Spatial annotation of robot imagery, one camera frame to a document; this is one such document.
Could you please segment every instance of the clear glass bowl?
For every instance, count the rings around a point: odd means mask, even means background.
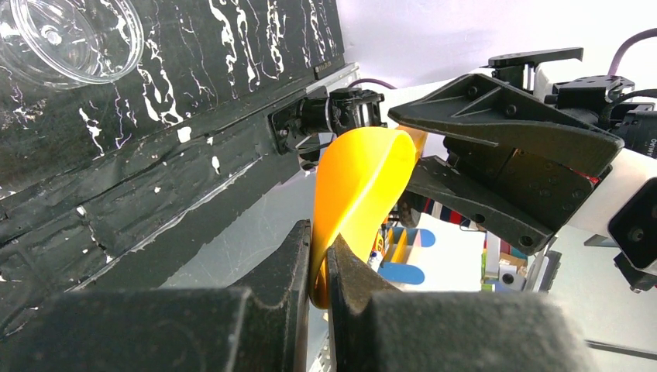
[[[55,89],[106,84],[132,71],[144,35],[130,0],[2,0],[0,63]]]

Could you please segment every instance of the purple cable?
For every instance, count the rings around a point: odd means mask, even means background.
[[[397,88],[394,87],[394,85],[389,84],[389,83],[387,83],[383,80],[371,79],[371,78],[356,79],[351,84],[349,84],[348,88],[353,88],[353,87],[357,86],[358,84],[362,84],[362,83],[378,84],[378,85],[381,85],[381,86],[386,87],[388,89],[397,89]]]
[[[616,71],[618,71],[618,66],[621,64],[621,60],[623,59],[625,52],[627,52],[631,46],[635,45],[639,41],[650,39],[651,37],[656,37],[656,36],[657,36],[657,29],[647,29],[646,31],[641,31],[640,33],[637,33],[633,37],[625,40],[625,42],[621,45],[621,47],[618,48],[618,50],[616,51],[616,54],[614,55],[614,59],[611,60],[611,65],[609,66],[609,72],[607,72],[607,75],[616,74]]]

